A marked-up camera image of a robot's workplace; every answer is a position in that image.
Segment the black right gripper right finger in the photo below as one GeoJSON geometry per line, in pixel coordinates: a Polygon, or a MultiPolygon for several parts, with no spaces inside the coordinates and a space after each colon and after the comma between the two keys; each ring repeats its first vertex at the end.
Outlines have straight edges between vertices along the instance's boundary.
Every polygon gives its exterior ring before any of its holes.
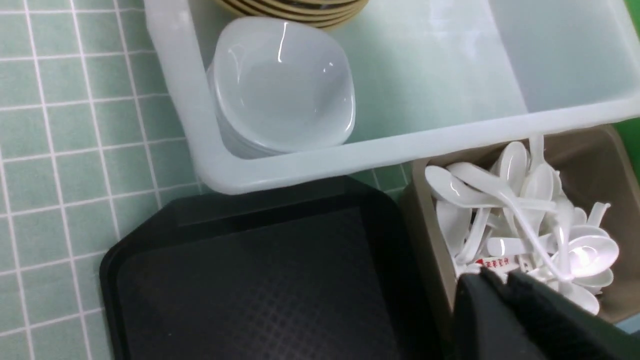
{"type": "Polygon", "coordinates": [[[509,275],[508,303],[548,360],[638,360],[639,338],[522,272],[509,275]]]}

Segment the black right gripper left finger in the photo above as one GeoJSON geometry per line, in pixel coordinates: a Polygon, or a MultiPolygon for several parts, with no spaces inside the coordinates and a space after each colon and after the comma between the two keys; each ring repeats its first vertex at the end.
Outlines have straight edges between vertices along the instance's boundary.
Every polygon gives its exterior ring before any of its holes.
{"type": "Polygon", "coordinates": [[[452,340],[455,360],[544,360],[503,299],[504,284],[488,269],[459,276],[452,340]]]}

